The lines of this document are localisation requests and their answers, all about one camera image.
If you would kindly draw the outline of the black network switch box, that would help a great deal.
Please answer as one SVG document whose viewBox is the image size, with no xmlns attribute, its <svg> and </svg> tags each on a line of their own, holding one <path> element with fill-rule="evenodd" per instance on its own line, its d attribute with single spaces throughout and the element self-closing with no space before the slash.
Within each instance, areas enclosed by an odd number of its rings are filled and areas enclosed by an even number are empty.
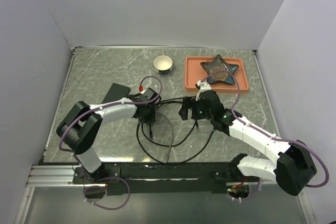
<svg viewBox="0 0 336 224">
<path fill-rule="evenodd" d="M 126 97 L 130 93 L 130 88 L 121 84 L 113 83 L 105 95 L 102 103 L 111 103 Z"/>
</svg>

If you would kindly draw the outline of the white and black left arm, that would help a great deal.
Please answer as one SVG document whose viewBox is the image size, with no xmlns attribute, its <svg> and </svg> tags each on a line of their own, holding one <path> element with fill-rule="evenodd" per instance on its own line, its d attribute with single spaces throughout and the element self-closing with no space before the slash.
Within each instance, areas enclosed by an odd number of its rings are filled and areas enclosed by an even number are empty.
<svg viewBox="0 0 336 224">
<path fill-rule="evenodd" d="M 147 88 L 135 95 L 127 95 L 119 100 L 88 105 L 77 102 L 56 129 L 61 138 L 59 149 L 65 143 L 70 152 L 85 171 L 92 183 L 98 183 L 106 174 L 104 163 L 93 148 L 101 126 L 122 120 L 138 119 L 139 122 L 152 122 L 155 117 L 154 104 L 160 95 Z"/>
</svg>

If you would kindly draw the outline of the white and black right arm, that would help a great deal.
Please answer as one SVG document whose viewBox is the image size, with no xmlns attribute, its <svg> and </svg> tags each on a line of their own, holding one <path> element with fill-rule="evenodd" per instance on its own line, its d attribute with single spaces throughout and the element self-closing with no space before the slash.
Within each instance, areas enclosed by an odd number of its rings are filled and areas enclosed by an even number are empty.
<svg viewBox="0 0 336 224">
<path fill-rule="evenodd" d="M 303 143 L 282 141 L 240 113 L 225 108 L 215 91 L 183 97 L 179 115 L 182 120 L 187 120 L 189 114 L 195 120 L 208 120 L 215 130 L 241 140 L 265 156 L 262 159 L 242 154 L 233 160 L 229 174 L 235 181 L 250 176 L 268 179 L 276 182 L 286 193 L 296 196 L 317 173 L 311 154 Z"/>
</svg>

